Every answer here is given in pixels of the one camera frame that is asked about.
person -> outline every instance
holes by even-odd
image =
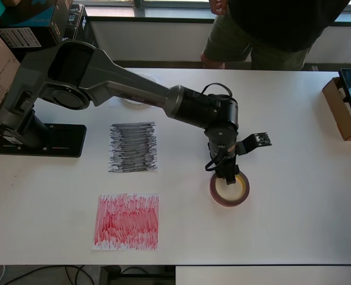
[[[224,68],[251,53],[252,69],[301,70],[315,40],[350,0],[210,0],[217,17],[201,54]]]

black shirt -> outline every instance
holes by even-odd
[[[253,38],[281,50],[309,48],[350,0],[229,0],[233,19]]]

paper sheet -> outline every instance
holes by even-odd
[[[155,122],[110,126],[109,172],[127,173],[157,169]]]
[[[158,194],[101,195],[93,249],[157,249],[158,221]]]

hand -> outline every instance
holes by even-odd
[[[209,0],[211,12],[215,15],[224,15],[227,12],[227,0]]]

white table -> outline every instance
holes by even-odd
[[[238,158],[248,199],[211,197],[203,130],[160,109],[103,106],[71,111],[43,101],[43,122],[84,124],[79,159],[0,156],[0,264],[351,264],[351,142],[321,89],[333,72],[134,69],[166,86],[229,86],[239,138],[268,132],[272,147]],[[107,171],[109,125],[157,122],[156,173]],[[156,251],[91,249],[100,194],[160,195]]]
[[[176,285],[351,285],[348,266],[177,266]]]

